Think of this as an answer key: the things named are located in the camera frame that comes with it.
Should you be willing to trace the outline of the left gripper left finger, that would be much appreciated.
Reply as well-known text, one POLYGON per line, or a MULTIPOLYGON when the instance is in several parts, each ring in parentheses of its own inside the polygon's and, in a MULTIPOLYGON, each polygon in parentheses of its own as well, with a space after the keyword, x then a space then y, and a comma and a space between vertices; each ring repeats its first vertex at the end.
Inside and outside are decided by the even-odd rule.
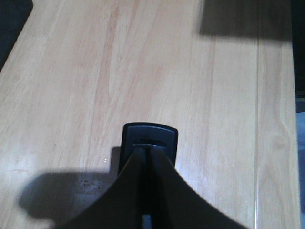
POLYGON ((146 152, 135 149, 111 187, 88 209, 59 229, 140 229, 146 152))

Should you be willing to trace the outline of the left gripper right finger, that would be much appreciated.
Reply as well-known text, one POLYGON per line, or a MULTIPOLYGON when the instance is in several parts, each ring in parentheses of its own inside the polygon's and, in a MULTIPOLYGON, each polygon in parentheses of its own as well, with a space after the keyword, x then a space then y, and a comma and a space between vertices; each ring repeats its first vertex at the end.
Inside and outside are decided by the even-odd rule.
POLYGON ((157 146, 150 149, 150 177, 154 229, 244 228, 201 198, 157 146))

